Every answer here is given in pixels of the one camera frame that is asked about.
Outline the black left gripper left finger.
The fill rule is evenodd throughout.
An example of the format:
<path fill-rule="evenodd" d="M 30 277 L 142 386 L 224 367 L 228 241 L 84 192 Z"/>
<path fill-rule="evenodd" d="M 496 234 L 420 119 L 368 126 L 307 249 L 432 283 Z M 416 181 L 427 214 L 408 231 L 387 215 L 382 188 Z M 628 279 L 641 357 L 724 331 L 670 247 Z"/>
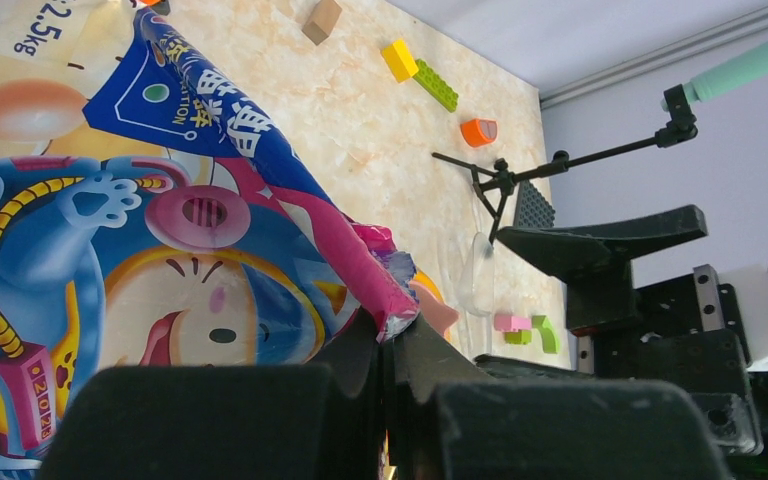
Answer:
<path fill-rule="evenodd" d="M 375 479 L 379 345 L 367 313 L 299 365 L 114 367 L 67 411 L 42 479 Z"/>

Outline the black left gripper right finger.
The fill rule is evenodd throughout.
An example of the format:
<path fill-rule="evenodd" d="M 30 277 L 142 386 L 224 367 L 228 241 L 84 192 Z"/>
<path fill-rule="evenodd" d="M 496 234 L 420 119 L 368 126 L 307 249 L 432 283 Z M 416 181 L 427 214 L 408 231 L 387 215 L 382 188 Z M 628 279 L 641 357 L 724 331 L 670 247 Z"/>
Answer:
<path fill-rule="evenodd" d="M 699 410 L 660 381 L 496 379 L 423 319 L 383 346 L 403 479 L 726 479 Z"/>

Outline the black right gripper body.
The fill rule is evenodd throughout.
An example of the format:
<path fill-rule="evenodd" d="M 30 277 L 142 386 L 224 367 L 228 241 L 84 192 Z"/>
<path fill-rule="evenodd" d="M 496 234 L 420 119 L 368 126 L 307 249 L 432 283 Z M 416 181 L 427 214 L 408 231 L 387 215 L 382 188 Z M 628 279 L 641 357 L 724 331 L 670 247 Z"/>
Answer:
<path fill-rule="evenodd" d="M 641 321 L 570 332 L 578 376 L 660 380 L 686 391 L 736 479 L 768 479 L 768 261 L 643 287 Z"/>

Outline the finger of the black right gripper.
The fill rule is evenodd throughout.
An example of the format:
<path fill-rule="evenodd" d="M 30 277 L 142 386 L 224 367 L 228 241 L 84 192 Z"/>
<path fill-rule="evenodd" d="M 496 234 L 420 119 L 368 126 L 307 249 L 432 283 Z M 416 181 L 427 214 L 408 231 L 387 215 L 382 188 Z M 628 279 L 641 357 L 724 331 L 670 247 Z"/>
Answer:
<path fill-rule="evenodd" d="M 501 229 L 496 240 L 566 286 L 566 329 L 603 332 L 641 321 L 632 261 L 708 235 L 695 205 L 578 227 Z"/>

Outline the clear plastic scoop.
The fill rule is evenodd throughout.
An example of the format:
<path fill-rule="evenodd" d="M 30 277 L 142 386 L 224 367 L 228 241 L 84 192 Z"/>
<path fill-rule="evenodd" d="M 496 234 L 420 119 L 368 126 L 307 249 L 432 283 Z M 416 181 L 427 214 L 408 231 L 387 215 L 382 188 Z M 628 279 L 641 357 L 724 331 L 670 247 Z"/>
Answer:
<path fill-rule="evenodd" d="M 492 349 L 491 317 L 495 311 L 494 247 L 483 232 L 473 237 L 456 285 L 456 299 L 464 317 L 458 323 L 461 347 L 468 358 Z"/>

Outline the pink pet food bag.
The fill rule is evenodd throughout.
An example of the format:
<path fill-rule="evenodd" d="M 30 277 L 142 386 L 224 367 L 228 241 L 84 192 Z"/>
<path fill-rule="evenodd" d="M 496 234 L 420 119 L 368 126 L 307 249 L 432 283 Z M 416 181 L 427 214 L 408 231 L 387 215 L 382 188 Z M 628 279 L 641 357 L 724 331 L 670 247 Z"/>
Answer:
<path fill-rule="evenodd" d="M 145 1 L 0 1 L 0 479 L 99 370 L 302 363 L 415 268 Z"/>

